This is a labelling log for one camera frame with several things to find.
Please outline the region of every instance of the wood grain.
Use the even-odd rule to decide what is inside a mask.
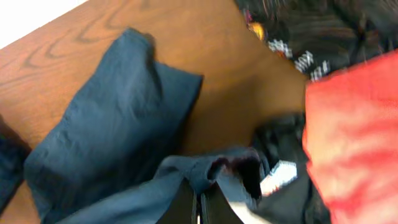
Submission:
[[[246,29],[232,0],[90,0],[0,50],[6,124],[34,148],[126,27],[154,37],[159,61],[205,76],[182,154],[248,145],[269,116],[303,108],[305,77]],[[0,222],[39,222],[28,192]]]

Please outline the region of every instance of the black garment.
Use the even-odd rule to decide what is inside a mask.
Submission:
[[[312,80],[398,48],[396,0],[236,0],[250,29]]]
[[[330,214],[308,176],[302,148],[304,114],[288,114],[257,128],[253,146],[263,152],[271,167],[279,160],[296,163],[297,179],[267,197],[254,213],[278,224],[330,223]]]

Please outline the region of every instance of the red fabric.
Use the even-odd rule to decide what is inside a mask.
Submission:
[[[303,146],[333,224],[398,223],[398,52],[306,90]]]

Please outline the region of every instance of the printed fabric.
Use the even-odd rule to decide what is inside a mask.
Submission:
[[[248,28],[311,80],[398,48],[397,0],[235,0]]]
[[[398,223],[398,52],[306,90],[308,172],[333,224]]]

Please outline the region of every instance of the dark blue fabric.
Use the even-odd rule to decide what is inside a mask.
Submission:
[[[43,223],[150,180],[178,147],[202,78],[155,62],[153,53],[141,34],[126,30],[27,158],[24,175]],[[167,198],[176,189],[169,190]]]
[[[0,136],[0,214],[23,180],[27,152]]]
[[[168,157],[161,163],[157,174],[150,182],[112,195],[76,212],[60,223],[156,223],[168,209],[183,178],[189,180],[191,187],[196,189],[196,194],[201,194],[211,184],[218,182],[227,190],[227,198],[242,202],[252,201],[242,187],[239,188],[241,192],[235,190],[235,185],[241,186],[241,183],[233,185],[226,179],[226,176],[231,176],[235,171],[235,167],[248,160],[257,161],[257,169],[260,169],[261,163],[257,153],[245,147],[223,151],[218,156]]]

